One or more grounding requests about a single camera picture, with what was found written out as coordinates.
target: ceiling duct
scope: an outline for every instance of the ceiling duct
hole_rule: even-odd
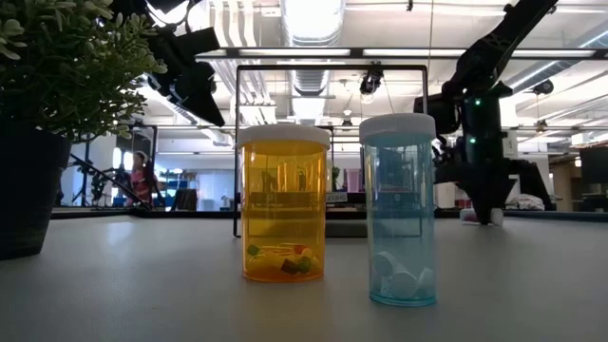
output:
[[[281,0],[280,4],[286,45],[292,48],[337,46],[344,22],[345,0]],[[329,79],[327,70],[291,72],[294,93],[312,97],[292,101],[296,117],[309,121],[322,116],[325,100],[319,105],[317,97],[327,92]]]
[[[608,48],[608,21],[581,35],[565,48]],[[538,62],[506,83],[513,88],[513,93],[526,90],[560,72],[580,63],[580,61]]]

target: gray table surface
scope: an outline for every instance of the gray table surface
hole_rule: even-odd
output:
[[[0,262],[0,341],[606,341],[608,226],[436,221],[436,306],[368,297],[367,242],[329,239],[322,280],[241,277],[230,220],[55,220]]]

